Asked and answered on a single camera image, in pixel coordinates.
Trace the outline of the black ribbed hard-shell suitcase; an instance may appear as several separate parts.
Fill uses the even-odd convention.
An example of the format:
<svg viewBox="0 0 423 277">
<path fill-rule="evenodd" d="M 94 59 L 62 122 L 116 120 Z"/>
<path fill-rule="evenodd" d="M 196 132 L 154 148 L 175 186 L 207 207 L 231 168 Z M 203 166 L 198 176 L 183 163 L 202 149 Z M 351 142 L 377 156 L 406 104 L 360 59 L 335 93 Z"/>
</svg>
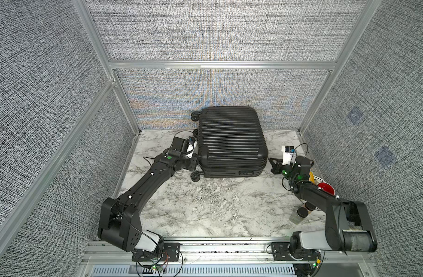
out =
<svg viewBox="0 0 423 277">
<path fill-rule="evenodd" d="M 248 106 L 207 107 L 193 111 L 198 123 L 196 164 L 191 180 L 257 177 L 263 172 L 269 150 L 258 113 Z"/>
</svg>

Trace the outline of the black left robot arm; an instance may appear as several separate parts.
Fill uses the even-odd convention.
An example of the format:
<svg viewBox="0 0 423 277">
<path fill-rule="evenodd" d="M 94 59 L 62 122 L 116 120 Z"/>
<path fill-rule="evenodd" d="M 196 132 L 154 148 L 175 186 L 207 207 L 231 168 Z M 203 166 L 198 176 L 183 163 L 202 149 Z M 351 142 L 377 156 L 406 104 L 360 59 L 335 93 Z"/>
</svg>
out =
<svg viewBox="0 0 423 277">
<path fill-rule="evenodd" d="M 154 158 L 148 171 L 137 183 L 117 198 L 107 198 L 101 205 L 98 237 L 126 252 L 161 251 L 162 238 L 142 228 L 140 214 L 163 183 L 180 170 L 194 171 L 196 138 L 175 136 L 169 148 Z"/>
</svg>

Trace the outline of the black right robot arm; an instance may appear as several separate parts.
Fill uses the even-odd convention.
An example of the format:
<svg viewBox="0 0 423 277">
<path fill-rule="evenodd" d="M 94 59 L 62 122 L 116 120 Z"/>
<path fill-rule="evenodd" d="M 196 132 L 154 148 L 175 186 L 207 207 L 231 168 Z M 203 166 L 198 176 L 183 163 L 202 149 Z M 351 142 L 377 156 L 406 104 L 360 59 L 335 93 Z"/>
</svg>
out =
<svg viewBox="0 0 423 277">
<path fill-rule="evenodd" d="M 326 214 L 325 228 L 311 232 L 294 232 L 289 241 L 293 256 L 305 250 L 375 252 L 377 237 L 365 203 L 353 202 L 328 193 L 310 181 L 314 161 L 298 156 L 293 163 L 270 158 L 274 174 L 288 180 L 290 191 Z"/>
</svg>

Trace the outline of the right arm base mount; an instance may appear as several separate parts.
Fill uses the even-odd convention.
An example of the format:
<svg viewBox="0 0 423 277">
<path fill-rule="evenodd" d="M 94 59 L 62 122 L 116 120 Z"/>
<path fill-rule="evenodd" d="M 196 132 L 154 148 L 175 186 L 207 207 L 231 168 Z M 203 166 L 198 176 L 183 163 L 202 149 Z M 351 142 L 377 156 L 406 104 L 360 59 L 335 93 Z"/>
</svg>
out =
<svg viewBox="0 0 423 277">
<path fill-rule="evenodd" d="M 298 249 L 290 247 L 289 242 L 273 242 L 269 245 L 268 252 L 273 255 L 274 261 L 316 261 L 321 257 L 321 253 L 317 250 Z"/>
</svg>

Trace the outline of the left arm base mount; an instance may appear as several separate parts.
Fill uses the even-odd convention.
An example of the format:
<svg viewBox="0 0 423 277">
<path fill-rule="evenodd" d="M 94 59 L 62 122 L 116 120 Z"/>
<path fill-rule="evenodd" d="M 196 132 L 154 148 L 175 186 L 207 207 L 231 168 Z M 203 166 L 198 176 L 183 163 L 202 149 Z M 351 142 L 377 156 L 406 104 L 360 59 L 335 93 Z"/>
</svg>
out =
<svg viewBox="0 0 423 277">
<path fill-rule="evenodd" d="M 154 251 L 135 249 L 132 251 L 133 262 L 177 262 L 180 257 L 180 243 L 163 243 L 161 248 L 156 247 Z"/>
</svg>

